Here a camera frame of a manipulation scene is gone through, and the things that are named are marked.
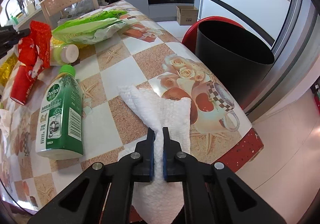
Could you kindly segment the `red pink plastic bag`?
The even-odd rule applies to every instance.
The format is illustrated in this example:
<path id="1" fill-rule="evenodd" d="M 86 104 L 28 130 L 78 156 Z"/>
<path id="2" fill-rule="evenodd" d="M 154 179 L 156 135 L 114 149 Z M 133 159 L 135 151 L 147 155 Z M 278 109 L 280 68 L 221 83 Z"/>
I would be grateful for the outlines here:
<path id="1" fill-rule="evenodd" d="M 27 77 L 36 79 L 50 67 L 50 40 L 52 31 L 48 24 L 31 21 L 30 34 L 18 42 L 18 60 L 25 65 Z"/>

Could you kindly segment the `red paper cup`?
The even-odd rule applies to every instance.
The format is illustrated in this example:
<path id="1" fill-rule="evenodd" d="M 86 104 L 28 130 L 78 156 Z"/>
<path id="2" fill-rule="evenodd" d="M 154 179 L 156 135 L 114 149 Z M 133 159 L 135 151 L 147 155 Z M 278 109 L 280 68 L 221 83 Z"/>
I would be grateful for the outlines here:
<path id="1" fill-rule="evenodd" d="M 25 105 L 37 76 L 32 77 L 32 69 L 20 65 L 10 92 L 10 98 L 18 104 Z"/>

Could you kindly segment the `white paper towel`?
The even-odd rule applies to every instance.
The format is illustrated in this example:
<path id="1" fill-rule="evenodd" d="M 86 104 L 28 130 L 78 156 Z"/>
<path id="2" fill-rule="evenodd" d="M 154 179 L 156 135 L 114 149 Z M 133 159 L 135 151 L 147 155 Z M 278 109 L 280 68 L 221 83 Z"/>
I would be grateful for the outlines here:
<path id="1" fill-rule="evenodd" d="M 163 174 L 163 128 L 178 141 L 183 152 L 190 152 L 190 98 L 170 100 L 152 90 L 120 86 L 118 92 L 125 104 L 155 133 L 154 177 L 150 183 L 136 182 L 132 205 L 146 223 L 172 223 L 183 208 L 180 182 L 167 182 Z"/>

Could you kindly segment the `green cap Dettol bottle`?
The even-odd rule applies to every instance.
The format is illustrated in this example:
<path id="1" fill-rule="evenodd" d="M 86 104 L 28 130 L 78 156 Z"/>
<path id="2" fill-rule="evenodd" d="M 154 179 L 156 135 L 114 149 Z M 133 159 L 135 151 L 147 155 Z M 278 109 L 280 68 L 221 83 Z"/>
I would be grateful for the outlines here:
<path id="1" fill-rule="evenodd" d="M 63 65 L 42 99 L 36 153 L 56 161 L 83 156 L 81 116 L 82 95 L 75 68 Z"/>

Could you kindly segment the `green plastic bag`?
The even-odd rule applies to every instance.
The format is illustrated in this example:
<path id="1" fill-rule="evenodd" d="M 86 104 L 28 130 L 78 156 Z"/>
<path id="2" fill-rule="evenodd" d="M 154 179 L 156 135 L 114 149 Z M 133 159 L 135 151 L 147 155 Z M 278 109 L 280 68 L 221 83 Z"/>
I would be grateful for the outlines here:
<path id="1" fill-rule="evenodd" d="M 127 11 L 112 9 L 93 15 L 69 20 L 52 30 L 52 36 L 66 44 L 93 45 L 111 38 L 126 26 L 121 16 Z"/>

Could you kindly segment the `black kitchen faucet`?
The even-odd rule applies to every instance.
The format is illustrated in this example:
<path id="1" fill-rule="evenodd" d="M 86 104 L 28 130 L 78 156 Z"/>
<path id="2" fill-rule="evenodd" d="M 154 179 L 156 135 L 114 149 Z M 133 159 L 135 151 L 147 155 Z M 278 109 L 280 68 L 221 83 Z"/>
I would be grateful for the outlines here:
<path id="1" fill-rule="evenodd" d="M 21 0 L 8 0 L 5 5 L 5 14 L 7 19 L 9 20 L 11 15 L 16 17 L 18 14 L 23 13 L 23 9 L 24 7 Z"/>

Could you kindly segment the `black trash bin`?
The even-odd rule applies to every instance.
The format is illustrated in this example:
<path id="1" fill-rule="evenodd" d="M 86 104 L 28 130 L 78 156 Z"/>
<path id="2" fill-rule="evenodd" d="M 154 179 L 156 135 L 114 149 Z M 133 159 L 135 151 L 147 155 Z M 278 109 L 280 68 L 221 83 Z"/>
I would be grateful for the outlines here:
<path id="1" fill-rule="evenodd" d="M 274 64 L 274 55 L 262 40 L 225 21 L 199 23 L 195 54 L 242 109 Z"/>

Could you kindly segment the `gold foil bag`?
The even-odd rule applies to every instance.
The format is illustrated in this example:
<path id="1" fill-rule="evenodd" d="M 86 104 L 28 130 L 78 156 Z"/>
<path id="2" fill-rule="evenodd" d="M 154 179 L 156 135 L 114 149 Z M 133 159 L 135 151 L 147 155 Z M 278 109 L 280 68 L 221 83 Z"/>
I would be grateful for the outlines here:
<path id="1" fill-rule="evenodd" d="M 17 63 L 18 59 L 16 54 L 12 53 L 8 56 L 8 58 L 5 58 L 5 60 L 3 61 L 3 63 L 1 63 L 1 87 L 5 87 L 10 75 Z"/>

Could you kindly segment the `cardboard box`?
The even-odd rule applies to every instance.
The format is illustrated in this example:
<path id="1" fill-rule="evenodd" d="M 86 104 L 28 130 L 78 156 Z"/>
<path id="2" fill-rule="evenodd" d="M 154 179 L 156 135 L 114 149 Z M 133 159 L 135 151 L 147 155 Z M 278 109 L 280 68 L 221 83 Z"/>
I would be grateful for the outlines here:
<path id="1" fill-rule="evenodd" d="M 189 26 L 197 22 L 199 10 L 194 6 L 176 6 L 177 22 L 180 26 Z"/>

